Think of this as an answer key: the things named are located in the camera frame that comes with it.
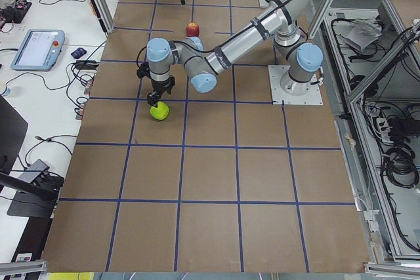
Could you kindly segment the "green apple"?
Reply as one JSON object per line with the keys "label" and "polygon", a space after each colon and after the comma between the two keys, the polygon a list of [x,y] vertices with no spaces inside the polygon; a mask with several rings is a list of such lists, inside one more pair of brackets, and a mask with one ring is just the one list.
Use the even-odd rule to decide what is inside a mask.
{"label": "green apple", "polygon": [[155,106],[150,107],[150,115],[158,121],[165,120],[169,115],[169,112],[169,106],[162,101],[158,101]]}

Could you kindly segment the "red apple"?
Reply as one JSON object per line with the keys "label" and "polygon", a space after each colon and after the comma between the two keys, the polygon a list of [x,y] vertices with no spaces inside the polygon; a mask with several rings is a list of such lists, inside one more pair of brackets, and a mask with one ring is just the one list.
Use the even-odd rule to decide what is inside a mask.
{"label": "red apple", "polygon": [[186,25],[186,36],[187,37],[199,37],[200,27],[196,22],[190,22]]}

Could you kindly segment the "dark blue pouch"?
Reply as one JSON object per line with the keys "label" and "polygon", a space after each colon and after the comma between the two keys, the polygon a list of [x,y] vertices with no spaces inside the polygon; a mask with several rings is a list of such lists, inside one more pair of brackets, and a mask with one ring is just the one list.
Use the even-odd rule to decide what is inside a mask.
{"label": "dark blue pouch", "polygon": [[71,56],[75,59],[80,59],[81,57],[86,55],[86,53],[87,53],[87,51],[84,48],[79,47],[71,53]]}

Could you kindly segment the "left teach pendant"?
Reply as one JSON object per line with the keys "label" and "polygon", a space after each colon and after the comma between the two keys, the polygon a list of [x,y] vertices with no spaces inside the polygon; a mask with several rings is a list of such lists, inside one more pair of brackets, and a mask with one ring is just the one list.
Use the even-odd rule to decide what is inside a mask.
{"label": "left teach pendant", "polygon": [[17,71],[49,71],[56,64],[64,42],[62,30],[30,29],[10,67]]}

